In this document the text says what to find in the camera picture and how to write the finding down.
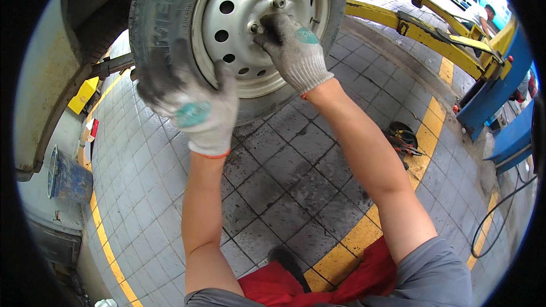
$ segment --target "white work glove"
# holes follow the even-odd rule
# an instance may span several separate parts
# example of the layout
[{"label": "white work glove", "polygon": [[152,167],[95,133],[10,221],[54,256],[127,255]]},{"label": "white work glove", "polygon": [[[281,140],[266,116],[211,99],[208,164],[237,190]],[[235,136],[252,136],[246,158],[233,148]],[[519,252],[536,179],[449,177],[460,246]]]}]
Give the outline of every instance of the white work glove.
[{"label": "white work glove", "polygon": [[163,54],[152,52],[151,64],[139,69],[136,89],[148,107],[171,119],[173,126],[188,135],[190,150],[207,157],[222,157],[229,153],[237,120],[237,82],[220,60],[215,62],[218,90],[201,86],[189,63],[189,50],[186,40],[175,41],[171,72]]},{"label": "white work glove", "polygon": [[282,78],[305,98],[305,93],[331,79],[317,36],[286,13],[268,14],[260,19],[265,32],[254,42],[269,54]]}]

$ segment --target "steel wheel rim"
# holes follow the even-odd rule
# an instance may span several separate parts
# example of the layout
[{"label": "steel wheel rim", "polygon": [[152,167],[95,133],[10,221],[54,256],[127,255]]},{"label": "steel wheel rim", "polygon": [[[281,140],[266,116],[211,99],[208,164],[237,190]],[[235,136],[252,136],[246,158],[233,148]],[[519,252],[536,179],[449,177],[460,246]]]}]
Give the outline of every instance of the steel wheel rim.
[{"label": "steel wheel rim", "polygon": [[[233,3],[223,6],[225,1]],[[273,0],[197,0],[193,9],[191,43],[195,63],[204,78],[217,88],[214,76],[214,60],[223,59],[237,77],[237,92],[240,98],[251,99],[267,95],[286,84],[269,56],[252,42],[252,23],[271,12],[286,12],[295,15],[304,26],[321,39],[326,31],[330,12],[330,0],[284,0],[285,7],[272,5]],[[311,17],[320,21],[311,21]],[[228,38],[216,38],[220,29],[228,32]]]}]

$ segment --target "shoe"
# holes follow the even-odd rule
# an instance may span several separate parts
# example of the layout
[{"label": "shoe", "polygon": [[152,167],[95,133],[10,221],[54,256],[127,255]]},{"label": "shoe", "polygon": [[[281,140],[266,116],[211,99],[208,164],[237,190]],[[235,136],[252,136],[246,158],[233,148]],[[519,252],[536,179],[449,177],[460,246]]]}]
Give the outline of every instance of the shoe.
[{"label": "shoe", "polygon": [[302,288],[304,289],[304,293],[311,293],[311,288],[305,280],[304,273],[301,271],[300,266],[297,265],[294,255],[292,255],[290,251],[284,249],[282,245],[273,248],[269,252],[268,261],[269,263],[273,261],[280,263],[281,266],[292,276],[294,276],[297,282],[301,284]]}]

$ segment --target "gray shirt sleeve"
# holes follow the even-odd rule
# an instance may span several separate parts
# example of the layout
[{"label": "gray shirt sleeve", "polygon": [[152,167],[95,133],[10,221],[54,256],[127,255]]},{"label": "gray shirt sleeve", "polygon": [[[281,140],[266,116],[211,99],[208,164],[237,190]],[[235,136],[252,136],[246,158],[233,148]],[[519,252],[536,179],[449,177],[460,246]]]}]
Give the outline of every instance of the gray shirt sleeve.
[{"label": "gray shirt sleeve", "polygon": [[[446,240],[434,237],[413,250],[398,265],[396,286],[388,297],[368,296],[347,306],[469,306],[470,271]],[[262,307],[262,304],[219,289],[203,289],[184,299],[189,307]]]}]

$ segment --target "blue bucket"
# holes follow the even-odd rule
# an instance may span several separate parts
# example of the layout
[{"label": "blue bucket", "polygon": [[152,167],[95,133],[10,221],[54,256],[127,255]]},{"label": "blue bucket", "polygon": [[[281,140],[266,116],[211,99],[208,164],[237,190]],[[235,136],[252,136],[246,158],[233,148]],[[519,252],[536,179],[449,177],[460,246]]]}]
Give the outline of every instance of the blue bucket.
[{"label": "blue bucket", "polygon": [[49,173],[47,174],[47,196],[73,203],[88,204],[93,193],[93,174],[80,166],[66,153],[53,147]]}]

